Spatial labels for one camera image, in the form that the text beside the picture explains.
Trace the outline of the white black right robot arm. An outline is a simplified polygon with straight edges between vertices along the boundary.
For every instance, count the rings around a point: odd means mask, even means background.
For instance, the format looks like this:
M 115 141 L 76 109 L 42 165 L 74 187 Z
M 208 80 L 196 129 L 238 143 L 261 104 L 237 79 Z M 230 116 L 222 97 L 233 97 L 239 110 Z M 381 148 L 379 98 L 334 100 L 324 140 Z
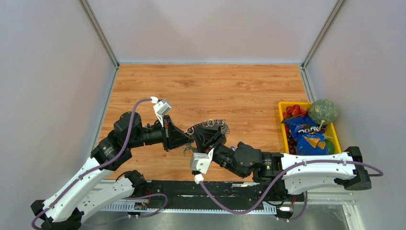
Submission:
M 199 124 L 187 129 L 186 134 L 197 147 L 191 159 L 196 183 L 203 181 L 203 175 L 214 162 L 240 178 L 252 176 L 254 182 L 268 184 L 279 200 L 328 186 L 340 185 L 348 191 L 372 188 L 359 147 L 324 156 L 265 152 L 242 142 L 231 149 L 225 145 L 226 130 L 225 124 Z

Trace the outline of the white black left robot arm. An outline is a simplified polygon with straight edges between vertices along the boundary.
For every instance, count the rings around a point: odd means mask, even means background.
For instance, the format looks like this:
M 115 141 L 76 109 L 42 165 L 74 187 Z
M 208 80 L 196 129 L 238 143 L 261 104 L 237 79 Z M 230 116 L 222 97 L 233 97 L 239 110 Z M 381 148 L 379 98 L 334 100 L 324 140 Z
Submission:
M 34 229 L 77 230 L 91 216 L 123 198 L 147 199 L 146 180 L 137 170 L 126 172 L 123 178 L 92 194 L 92 189 L 104 178 L 131 159 L 131 150 L 162 144 L 165 151 L 192 142 L 192 138 L 177 128 L 168 115 L 153 125 L 142 125 L 136 112 L 121 115 L 113 130 L 91 151 L 79 171 L 54 195 L 31 204 L 35 214 Z

